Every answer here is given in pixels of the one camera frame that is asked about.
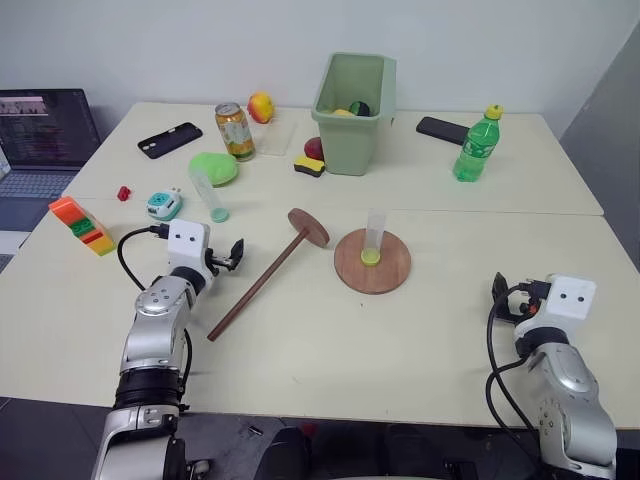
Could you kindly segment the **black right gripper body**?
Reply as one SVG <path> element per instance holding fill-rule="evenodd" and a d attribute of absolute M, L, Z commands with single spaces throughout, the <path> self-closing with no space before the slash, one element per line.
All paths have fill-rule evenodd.
<path fill-rule="evenodd" d="M 518 307 L 520 322 L 533 318 L 541 308 L 542 301 L 546 300 L 551 290 L 551 283 L 546 281 L 530 281 L 519 283 L 518 285 L 508 289 L 508 298 L 514 293 L 521 293 L 527 297 L 526 302 L 522 302 Z"/>

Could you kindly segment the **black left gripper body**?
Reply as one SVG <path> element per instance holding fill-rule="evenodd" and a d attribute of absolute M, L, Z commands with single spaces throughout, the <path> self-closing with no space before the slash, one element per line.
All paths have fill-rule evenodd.
<path fill-rule="evenodd" d="M 206 249 L 206 267 L 211 273 L 218 273 L 221 268 L 227 271 L 233 270 L 233 260 L 227 257 L 218 257 L 214 254 L 212 248 Z"/>

